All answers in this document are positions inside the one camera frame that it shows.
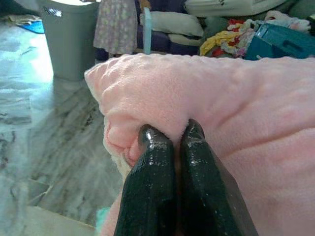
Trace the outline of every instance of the laundry basket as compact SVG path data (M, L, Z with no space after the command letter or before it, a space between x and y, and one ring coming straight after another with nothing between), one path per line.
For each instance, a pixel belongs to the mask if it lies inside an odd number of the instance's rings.
M54 78L78 81L95 63L93 47L98 2L37 0Z

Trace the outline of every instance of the marble floor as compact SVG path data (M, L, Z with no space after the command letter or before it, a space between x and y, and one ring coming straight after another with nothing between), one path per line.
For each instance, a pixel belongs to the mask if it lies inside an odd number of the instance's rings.
M0 235L23 235L27 205L95 225L121 177L84 81L53 79L44 35L0 23Z

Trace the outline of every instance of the dress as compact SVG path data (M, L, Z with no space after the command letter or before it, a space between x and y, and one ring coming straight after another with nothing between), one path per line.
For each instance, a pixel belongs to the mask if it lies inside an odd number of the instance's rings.
M111 54L132 54L137 47L137 25L134 0L102 0L94 46Z

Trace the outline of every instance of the pink blanket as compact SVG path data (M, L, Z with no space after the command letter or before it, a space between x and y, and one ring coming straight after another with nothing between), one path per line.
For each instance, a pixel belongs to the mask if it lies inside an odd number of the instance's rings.
M126 177L150 124L178 144L197 120L261 236L315 232L315 59L123 56L86 72L104 144ZM119 198L103 235L113 235Z

